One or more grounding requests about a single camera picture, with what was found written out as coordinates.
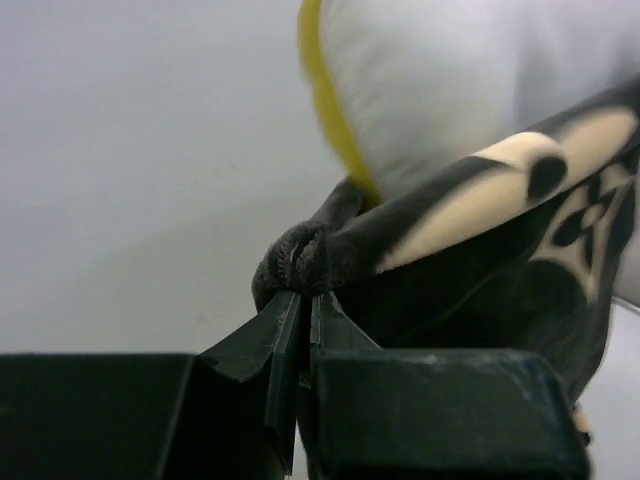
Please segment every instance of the white background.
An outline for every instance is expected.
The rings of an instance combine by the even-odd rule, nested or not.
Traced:
[[[253,315],[267,245],[341,175],[298,6],[3,1],[1,351],[195,352]],[[585,400],[602,480],[640,478],[639,326]]]

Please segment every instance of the plush fabric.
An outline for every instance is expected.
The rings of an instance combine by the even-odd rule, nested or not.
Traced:
[[[304,0],[320,125],[378,202],[640,72],[640,2]]]
[[[373,209],[344,180],[269,248],[256,307],[280,289],[334,291],[385,348],[535,351],[575,403],[602,360],[635,227],[639,119],[640,77]],[[583,420],[577,412],[578,428]]]

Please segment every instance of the yellow trim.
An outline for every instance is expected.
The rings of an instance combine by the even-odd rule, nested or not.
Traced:
[[[322,0],[303,0],[298,14],[300,63],[312,87],[313,103],[324,136],[345,164],[349,175],[368,194],[367,204],[380,203],[373,180],[358,151],[347,120],[333,88],[320,48],[320,8]]]

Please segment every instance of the black and cream pattern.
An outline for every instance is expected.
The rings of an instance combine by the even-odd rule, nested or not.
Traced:
[[[341,182],[270,247],[252,290],[333,290],[382,347],[536,351],[576,402],[604,353],[634,230],[640,78],[361,212]]]

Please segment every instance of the white fabric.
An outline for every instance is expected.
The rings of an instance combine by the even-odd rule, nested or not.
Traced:
[[[640,72],[638,0],[323,0],[320,22],[384,198]]]

